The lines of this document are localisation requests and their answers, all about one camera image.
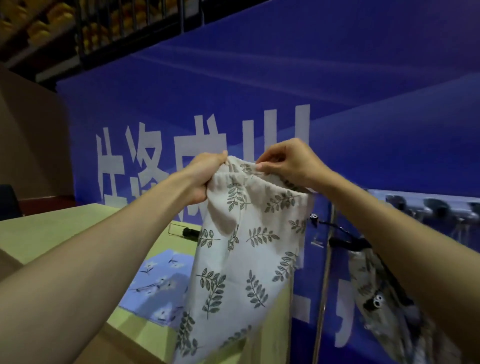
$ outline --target leaf print pants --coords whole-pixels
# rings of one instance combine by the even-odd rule
[[[207,187],[174,364],[198,363],[260,327],[292,276],[313,196],[228,157]]]

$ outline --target light green table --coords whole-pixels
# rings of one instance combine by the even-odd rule
[[[91,204],[0,221],[0,250],[3,259],[21,267],[75,234],[118,211],[117,208]],[[199,228],[197,225],[179,223],[184,227]],[[181,234],[182,227],[172,226],[170,231]],[[160,235],[147,258],[165,250],[195,254],[196,243],[172,236],[168,229]],[[205,364],[235,363],[285,363],[289,342],[290,291],[285,289],[270,312],[263,329],[245,346],[239,343],[208,358]],[[176,334],[171,328],[156,325],[119,307],[115,309],[104,330],[111,340],[138,350],[139,362],[169,363],[175,347]]]

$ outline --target hand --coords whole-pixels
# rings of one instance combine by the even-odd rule
[[[256,164],[259,172],[278,174],[296,185],[321,193],[334,183],[335,173],[298,138],[272,145]]]
[[[182,178],[189,181],[188,205],[199,204],[207,199],[206,183],[220,166],[226,162],[226,150],[220,154],[202,153],[180,171]]]

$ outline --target blue banner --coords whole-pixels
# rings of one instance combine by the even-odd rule
[[[253,161],[294,136],[362,187],[480,196],[479,11],[448,0],[272,0],[64,80],[75,197],[121,207],[198,153]],[[315,212],[326,219],[327,206],[319,199]],[[203,210],[178,219],[200,224]],[[295,277],[296,363],[312,362],[315,342],[315,234]],[[330,280],[321,357],[389,363],[358,312],[337,307],[343,254]]]

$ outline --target blue floral cloth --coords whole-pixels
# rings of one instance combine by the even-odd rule
[[[177,329],[188,290],[193,256],[166,250],[142,264],[119,306]]]

